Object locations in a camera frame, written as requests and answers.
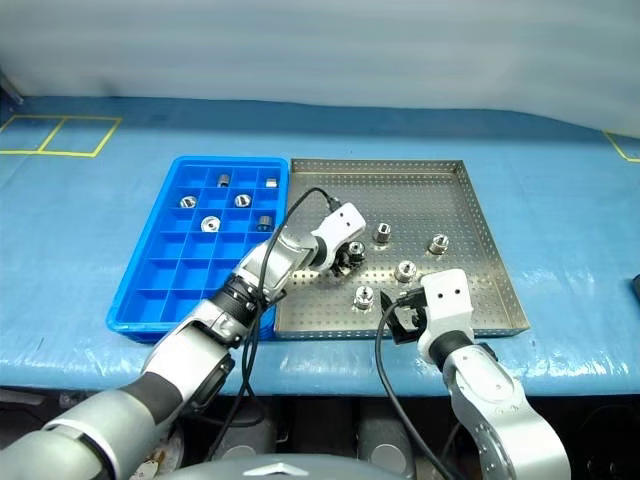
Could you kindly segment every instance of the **blue tablecloth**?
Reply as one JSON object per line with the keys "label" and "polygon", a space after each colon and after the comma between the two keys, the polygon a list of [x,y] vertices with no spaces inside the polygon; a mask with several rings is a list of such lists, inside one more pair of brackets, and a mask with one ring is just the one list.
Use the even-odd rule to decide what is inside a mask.
{"label": "blue tablecloth", "polygon": [[[193,154],[464,160],[532,326],[489,342],[503,363],[529,394],[640,392],[640,164],[601,132],[507,112],[258,102],[32,98],[20,113],[123,120],[96,158],[0,155],[2,385],[136,377],[150,347],[108,331],[105,316],[171,161]],[[39,135],[5,133],[0,150]],[[95,137],[76,125],[57,149]],[[384,346],[397,392],[444,394],[415,348]],[[265,342],[252,383],[259,394],[383,393],[370,340]],[[224,391],[238,385],[236,370]]]}

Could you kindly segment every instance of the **metal tray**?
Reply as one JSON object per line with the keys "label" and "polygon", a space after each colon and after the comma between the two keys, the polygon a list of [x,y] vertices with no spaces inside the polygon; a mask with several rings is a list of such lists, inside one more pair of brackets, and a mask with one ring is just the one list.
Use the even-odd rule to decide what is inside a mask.
{"label": "metal tray", "polygon": [[[411,260],[418,275],[449,268],[467,273],[475,308],[473,328],[479,336],[509,336],[529,328],[520,302],[491,237],[462,161],[367,161],[294,159],[289,205],[305,190],[320,186],[342,201],[352,202],[367,221],[359,240],[366,261],[347,277],[308,270],[296,272],[276,319],[280,338],[372,337],[382,312],[380,290],[395,298],[416,288],[399,283],[394,271]],[[290,228],[309,231],[326,215],[325,202],[307,200],[291,219]],[[387,246],[373,242],[378,223],[391,226]],[[442,256],[427,251],[437,233],[449,236]],[[356,288],[369,285],[376,294],[371,310],[353,306]],[[408,313],[401,321],[412,328]]]}

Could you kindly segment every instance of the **silver robot arm segment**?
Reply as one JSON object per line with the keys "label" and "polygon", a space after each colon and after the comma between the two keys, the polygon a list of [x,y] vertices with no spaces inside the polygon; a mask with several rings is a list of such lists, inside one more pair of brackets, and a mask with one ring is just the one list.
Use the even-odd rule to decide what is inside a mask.
{"label": "silver robot arm segment", "polygon": [[442,371],[453,411],[478,447],[483,477],[570,479],[562,442],[529,405],[520,381],[486,345],[473,343],[464,271],[425,275],[420,283],[427,324],[418,351]]}
{"label": "silver robot arm segment", "polygon": [[262,296],[257,287],[268,242],[255,247],[219,291],[158,342],[135,382],[90,397],[0,452],[2,477],[129,478],[178,415],[214,398],[234,366],[229,349],[258,320],[258,302],[268,306],[280,298],[298,269],[330,267],[337,249],[364,228],[347,203],[312,233],[283,230],[268,259]]}

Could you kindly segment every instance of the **white backdrop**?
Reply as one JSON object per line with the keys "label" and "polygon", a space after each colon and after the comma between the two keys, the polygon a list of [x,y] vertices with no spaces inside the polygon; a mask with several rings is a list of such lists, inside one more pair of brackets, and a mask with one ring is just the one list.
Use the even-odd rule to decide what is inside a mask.
{"label": "white backdrop", "polygon": [[27,95],[492,108],[640,136],[640,0],[0,0]]}

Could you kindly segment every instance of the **metal part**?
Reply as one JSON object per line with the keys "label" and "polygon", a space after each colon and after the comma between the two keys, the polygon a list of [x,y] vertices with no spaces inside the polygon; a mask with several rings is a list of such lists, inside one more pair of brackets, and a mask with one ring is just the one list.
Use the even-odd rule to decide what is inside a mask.
{"label": "metal part", "polygon": [[210,300],[202,300],[185,321],[206,325],[226,345],[236,343],[248,333],[247,327]]}
{"label": "metal part", "polygon": [[350,242],[342,245],[336,252],[331,271],[337,277],[347,276],[360,267],[365,260],[365,246],[362,242]]}
{"label": "metal part", "polygon": [[[483,306],[471,320],[476,336],[515,335],[529,328],[462,162],[292,160],[289,205],[314,186],[348,198],[367,220],[379,219],[373,227],[387,221],[393,241],[381,247],[371,239],[370,229],[369,239],[364,240],[366,262],[356,274],[341,278],[339,286],[332,275],[299,273],[278,306],[279,338],[375,336],[382,315],[378,299],[371,315],[344,306],[351,304],[360,285],[397,298],[407,284],[398,282],[393,273],[407,259],[420,275],[454,266],[465,270],[471,298]],[[311,229],[323,215],[323,202],[305,202],[291,218],[291,228]],[[452,247],[442,256],[425,254],[437,232],[447,233]],[[399,312],[398,317],[407,330],[415,328],[409,315]]]}
{"label": "metal part", "polygon": [[360,310],[369,310],[373,305],[373,289],[367,285],[356,288],[353,304]]}
{"label": "metal part", "polygon": [[251,197],[246,193],[242,193],[234,199],[233,203],[235,203],[238,208],[247,208],[251,205]]}
{"label": "metal part", "polygon": [[406,479],[416,478],[411,442],[390,404],[379,399],[360,401],[358,458]]}
{"label": "metal part", "polygon": [[396,280],[403,283],[409,283],[416,278],[416,272],[418,271],[418,267],[416,264],[410,260],[403,260],[396,267],[396,271],[393,276],[396,277]]}
{"label": "metal part", "polygon": [[449,237],[439,233],[433,237],[429,244],[429,251],[434,255],[442,255],[449,248]]}
{"label": "metal part", "polygon": [[231,177],[226,173],[221,173],[220,176],[218,176],[217,185],[219,187],[228,187],[229,183],[231,183]]}
{"label": "metal part", "polygon": [[244,404],[235,419],[246,422],[264,414],[264,419],[250,427],[232,427],[227,430],[213,460],[238,458],[274,453],[276,451],[277,418],[272,415],[270,403],[259,406],[254,402]]}
{"label": "metal part", "polygon": [[373,240],[378,243],[389,243],[391,238],[391,226],[388,223],[380,223],[373,232]]}
{"label": "metal part", "polygon": [[347,251],[349,255],[353,257],[361,257],[364,256],[364,243],[362,242],[351,242],[347,246]]}
{"label": "metal part", "polygon": [[262,215],[258,219],[256,230],[259,232],[273,232],[273,217],[270,215]]}
{"label": "metal part", "polygon": [[203,232],[217,232],[220,230],[220,219],[213,215],[204,217],[200,222],[200,230]]}
{"label": "metal part", "polygon": [[484,348],[455,350],[443,375],[453,411],[478,447],[484,478],[571,478],[557,434],[531,408],[522,384]]}
{"label": "metal part", "polygon": [[233,457],[216,462],[205,462],[182,468],[168,477],[168,479],[173,480],[218,478],[243,478],[247,480],[269,478],[398,480],[398,475],[353,458],[334,455],[278,453],[275,455]]}
{"label": "metal part", "polygon": [[193,195],[189,195],[188,197],[182,197],[180,199],[180,208],[194,208],[198,203],[198,199]]}
{"label": "metal part", "polygon": [[[258,285],[267,243],[268,240],[256,246],[233,270],[249,285]],[[263,293],[267,301],[274,301],[293,272],[309,265],[317,251],[318,241],[310,233],[298,235],[285,227],[271,251],[265,272]]]}

